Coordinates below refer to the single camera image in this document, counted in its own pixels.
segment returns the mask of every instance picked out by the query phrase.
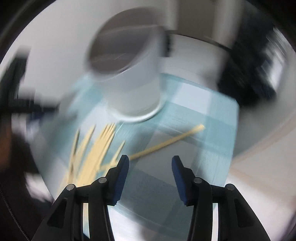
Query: metal screw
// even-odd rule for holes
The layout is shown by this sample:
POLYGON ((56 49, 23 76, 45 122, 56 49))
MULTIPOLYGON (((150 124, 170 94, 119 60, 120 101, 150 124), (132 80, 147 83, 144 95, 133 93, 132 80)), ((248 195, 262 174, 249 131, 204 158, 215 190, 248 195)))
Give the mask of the metal screw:
POLYGON ((227 189, 233 191, 235 190, 235 186, 233 184, 227 184, 227 189))
POLYGON ((99 178, 99 183, 105 183, 106 181, 107 181, 107 178, 105 178, 105 177, 99 178))
POLYGON ((66 189, 67 189, 68 191, 71 191, 73 188, 74 188, 74 185, 73 185, 73 184, 69 184, 69 185, 66 187, 66 189))
POLYGON ((202 183, 202 179, 199 177, 194 178, 193 181, 197 184, 202 183))

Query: black object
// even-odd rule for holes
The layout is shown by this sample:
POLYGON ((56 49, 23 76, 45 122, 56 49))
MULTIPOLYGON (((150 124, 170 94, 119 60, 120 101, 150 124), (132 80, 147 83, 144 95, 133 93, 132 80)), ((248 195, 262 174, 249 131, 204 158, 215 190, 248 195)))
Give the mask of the black object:
POLYGON ((220 92, 234 98, 240 106, 251 106, 260 98, 267 100, 276 92, 262 80, 258 69, 266 62, 264 49, 274 24, 269 16, 245 3, 238 37, 218 82, 220 92))
POLYGON ((213 203, 218 203, 218 241, 270 241, 259 219, 233 184, 210 185, 195 177, 179 158, 172 170, 181 200, 194 206, 187 241, 212 239, 213 203))
POLYGON ((10 152, 9 168, 0 170, 0 240, 28 241, 52 202, 32 198, 26 188, 24 173, 38 173, 29 144, 13 134, 10 152))
POLYGON ((93 241, 113 241, 107 205, 114 206, 121 197, 129 168, 122 155, 117 167, 91 185, 69 184, 52 205, 32 241, 83 241, 83 203, 89 204, 89 234, 93 241))
POLYGON ((20 80, 26 71, 28 55, 17 55, 0 81, 0 116, 12 113, 53 112, 57 110, 55 105, 41 105, 34 99, 18 98, 20 80))
POLYGON ((169 57, 171 53, 171 36, 170 36, 170 31, 169 30, 164 30, 164 57, 169 57))

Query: checkered tablecloth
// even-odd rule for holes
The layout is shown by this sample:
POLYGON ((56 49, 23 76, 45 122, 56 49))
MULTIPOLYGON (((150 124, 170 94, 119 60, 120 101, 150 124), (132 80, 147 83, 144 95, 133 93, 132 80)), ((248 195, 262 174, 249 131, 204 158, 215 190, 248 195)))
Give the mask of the checkered tablecloth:
MULTIPOLYGON (((123 140, 126 144, 122 154, 131 155, 197 124, 206 129, 130 163, 121 200, 109 207, 116 240, 186 240, 192 207, 185 207, 179 198, 171 170, 174 155, 210 184, 222 186, 227 177, 237 131, 236 101, 168 74, 162 75, 162 85, 167 99, 164 108, 145 122, 117 123, 104 163, 111 160, 123 140)), ((72 91, 77 93, 67 115, 75 117, 45 119, 31 144, 40 174, 55 198, 77 128, 81 127, 83 139, 96 124, 90 149, 103 126, 116 121, 89 76, 82 77, 72 91)))

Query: light blue tablecloth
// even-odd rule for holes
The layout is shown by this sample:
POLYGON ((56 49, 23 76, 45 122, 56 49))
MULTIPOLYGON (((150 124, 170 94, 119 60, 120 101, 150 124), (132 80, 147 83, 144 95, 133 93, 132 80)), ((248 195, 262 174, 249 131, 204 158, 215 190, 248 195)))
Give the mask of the light blue tablecloth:
MULTIPOLYGON (((111 159, 123 140, 126 144, 122 154, 131 155, 197 124, 203 124, 206 129, 130 163, 121 200, 109 208, 113 232, 119 240, 186 240, 192 207, 185 207, 179 198, 171 170, 174 155, 179 155, 184 166, 191 168, 196 176, 214 185, 224 185, 230 167, 237 131, 236 101, 167 74, 163 74, 162 84, 167 97, 164 108, 145 122, 118 123, 104 162, 111 159)), ((81 127, 80 139, 83 139, 90 126, 96 124, 90 149, 102 127, 114 121, 88 76, 73 89, 78 93, 68 114, 76 113, 76 118, 45 120, 32 143, 37 167, 54 197, 67 169, 77 128, 81 127)))

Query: person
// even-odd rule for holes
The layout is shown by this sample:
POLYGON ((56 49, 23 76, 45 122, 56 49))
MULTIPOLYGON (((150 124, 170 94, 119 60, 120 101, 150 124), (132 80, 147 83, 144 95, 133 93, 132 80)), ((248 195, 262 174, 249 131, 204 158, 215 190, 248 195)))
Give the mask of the person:
POLYGON ((0 118, 0 240, 31 240, 51 202, 30 196, 25 172, 38 173, 29 145, 12 132, 10 116, 0 118))

